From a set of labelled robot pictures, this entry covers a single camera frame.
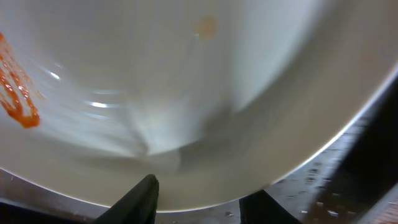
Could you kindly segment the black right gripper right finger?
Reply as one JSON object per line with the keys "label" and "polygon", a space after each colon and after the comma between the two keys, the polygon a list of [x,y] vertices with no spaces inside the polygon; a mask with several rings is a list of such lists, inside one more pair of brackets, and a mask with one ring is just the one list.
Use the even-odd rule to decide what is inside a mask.
{"label": "black right gripper right finger", "polygon": [[266,191],[239,199],[241,224],[301,224]]}

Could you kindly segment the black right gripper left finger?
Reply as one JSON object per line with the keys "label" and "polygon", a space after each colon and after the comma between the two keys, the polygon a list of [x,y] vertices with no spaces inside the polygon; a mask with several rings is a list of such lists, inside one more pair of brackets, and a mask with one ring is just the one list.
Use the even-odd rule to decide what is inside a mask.
{"label": "black right gripper left finger", "polygon": [[159,181],[149,174],[92,224],[154,224]]}

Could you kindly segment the cream plate with sauce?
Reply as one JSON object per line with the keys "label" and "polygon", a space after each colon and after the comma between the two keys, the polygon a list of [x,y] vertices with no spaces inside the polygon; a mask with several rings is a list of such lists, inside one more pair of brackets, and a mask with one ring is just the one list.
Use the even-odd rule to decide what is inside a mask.
{"label": "cream plate with sauce", "polygon": [[396,1],[2,1],[1,167],[110,207],[230,202],[318,155],[397,73]]}

